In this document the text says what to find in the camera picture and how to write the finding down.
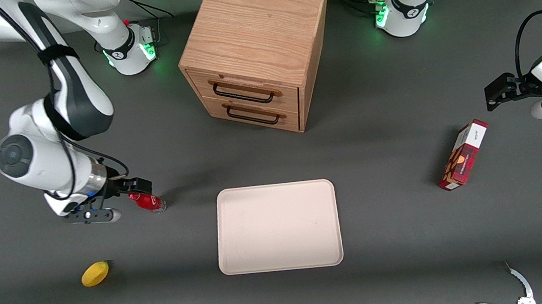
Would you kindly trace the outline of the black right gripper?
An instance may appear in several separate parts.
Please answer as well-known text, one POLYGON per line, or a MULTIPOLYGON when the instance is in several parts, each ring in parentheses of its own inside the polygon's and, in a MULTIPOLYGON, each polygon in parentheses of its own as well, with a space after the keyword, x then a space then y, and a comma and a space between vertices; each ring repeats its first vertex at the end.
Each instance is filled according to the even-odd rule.
POLYGON ((153 187, 152 182, 149 180, 144 180, 143 178, 118 178, 118 179, 109 179, 106 181, 104 187, 96 193, 96 196, 104 200, 111 197, 119 197, 122 194, 126 194, 129 191, 129 194, 152 194, 153 187))

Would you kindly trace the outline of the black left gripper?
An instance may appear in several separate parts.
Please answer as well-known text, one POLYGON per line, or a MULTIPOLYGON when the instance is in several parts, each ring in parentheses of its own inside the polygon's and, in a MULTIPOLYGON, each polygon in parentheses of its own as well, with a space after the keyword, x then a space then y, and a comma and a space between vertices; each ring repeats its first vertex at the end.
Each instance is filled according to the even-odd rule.
POLYGON ((487 111, 492 112, 502 103, 542 97, 542 82, 532 73, 515 76, 502 73, 484 88, 487 111))

